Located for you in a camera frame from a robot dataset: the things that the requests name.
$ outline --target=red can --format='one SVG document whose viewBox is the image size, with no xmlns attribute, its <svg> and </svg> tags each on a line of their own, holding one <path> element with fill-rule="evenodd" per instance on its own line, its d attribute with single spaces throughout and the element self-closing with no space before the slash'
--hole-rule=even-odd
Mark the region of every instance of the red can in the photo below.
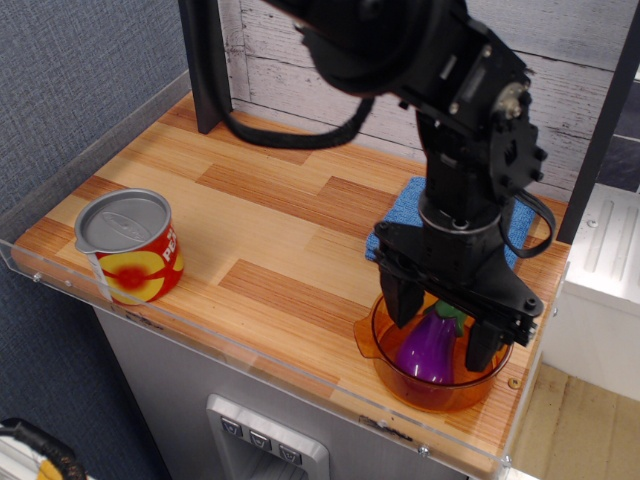
<svg viewBox="0 0 640 480">
<path fill-rule="evenodd" d="M 130 188 L 103 195 L 80 212 L 75 232 L 76 248 L 87 255 L 108 300 L 151 302 L 182 276 L 171 207 L 155 192 Z"/>
</svg>

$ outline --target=wooden tabletop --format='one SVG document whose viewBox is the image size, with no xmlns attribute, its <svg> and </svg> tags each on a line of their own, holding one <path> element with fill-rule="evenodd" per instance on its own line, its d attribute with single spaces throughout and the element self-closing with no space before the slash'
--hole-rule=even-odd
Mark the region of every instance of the wooden tabletop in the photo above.
<svg viewBox="0 0 640 480">
<path fill-rule="evenodd" d="M 270 122 L 237 114 L 258 127 Z M 148 328 L 218 356 L 381 433 L 419 446 L 478 477 L 491 476 L 514 428 L 540 334 L 516 346 L 489 398 L 458 413 L 419 412 L 397 401 L 361 356 L 353 324 L 380 294 L 365 260 L 372 226 L 424 165 L 354 145 L 324 151 L 246 145 L 224 126 L 197 132 L 190 96 L 29 229 L 14 258 L 23 269 Z M 126 187 L 169 201 L 185 273 L 152 305 L 111 305 L 75 247 L 81 209 Z M 558 221 L 564 205 L 547 201 Z M 534 224 L 527 242 L 546 234 Z M 47 261 L 39 261 L 32 252 Z M 568 246 L 554 243 L 516 272 L 549 304 Z M 543 318 L 539 331 L 544 328 Z"/>
</svg>

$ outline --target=orange bowl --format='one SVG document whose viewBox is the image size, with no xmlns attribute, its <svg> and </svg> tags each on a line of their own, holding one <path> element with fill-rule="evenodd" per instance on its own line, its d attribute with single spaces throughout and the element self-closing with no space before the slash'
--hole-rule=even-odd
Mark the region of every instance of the orange bowl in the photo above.
<svg viewBox="0 0 640 480">
<path fill-rule="evenodd" d="M 465 367 L 465 355 L 473 319 L 468 318 L 464 336 L 456 340 L 453 351 L 453 383 L 432 383 L 405 373 L 395 363 L 398 349 L 423 318 L 422 312 L 436 301 L 433 295 L 425 294 L 420 314 L 400 329 L 389 316 L 384 298 L 378 297 L 369 315 L 354 326 L 356 342 L 362 356 L 373 360 L 378 376 L 400 401 L 431 412 L 462 410 L 489 395 L 496 376 L 509 360 L 512 345 L 499 350 L 484 371 L 470 372 Z"/>
</svg>

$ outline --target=black metal frame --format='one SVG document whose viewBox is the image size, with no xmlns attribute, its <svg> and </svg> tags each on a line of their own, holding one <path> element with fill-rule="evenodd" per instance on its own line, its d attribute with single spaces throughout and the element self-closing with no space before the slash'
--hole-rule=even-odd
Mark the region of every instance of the black metal frame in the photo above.
<svg viewBox="0 0 640 480">
<path fill-rule="evenodd" d="M 231 111 L 218 0 L 179 0 L 178 4 L 198 131 L 206 134 L 222 119 L 213 100 L 216 84 L 223 89 L 218 95 L 224 107 Z"/>
<path fill-rule="evenodd" d="M 613 132 L 618 124 L 620 113 L 629 96 L 631 85 L 640 64 L 640 3 L 631 21 L 627 40 L 622 48 L 620 59 L 609 92 L 604 100 L 600 118 L 596 123 L 593 137 L 578 174 L 576 185 L 569 200 L 569 206 L 558 232 L 557 239 L 564 243 L 573 243 L 587 202 L 598 179 L 602 161 L 607 153 Z"/>
</svg>

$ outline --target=blue towel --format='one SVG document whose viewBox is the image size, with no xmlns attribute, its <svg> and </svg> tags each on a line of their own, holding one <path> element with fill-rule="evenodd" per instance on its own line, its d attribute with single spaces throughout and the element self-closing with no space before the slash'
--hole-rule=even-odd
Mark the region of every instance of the blue towel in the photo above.
<svg viewBox="0 0 640 480">
<path fill-rule="evenodd" d="M 414 225 L 416 227 L 421 226 L 422 220 L 420 220 L 420 215 L 418 214 L 418 199 L 424 190 L 425 184 L 424 177 L 413 177 L 409 180 L 405 189 L 398 196 L 393 208 L 384 217 L 385 221 Z M 516 200 L 509 228 L 509 238 L 517 248 L 522 248 L 524 245 L 534 218 L 534 211 Z M 366 244 L 365 257 L 367 260 L 375 259 L 373 252 L 378 248 L 379 244 L 380 240 L 371 232 Z M 518 257 L 507 246 L 504 247 L 504 255 L 509 266 L 513 268 Z"/>
</svg>

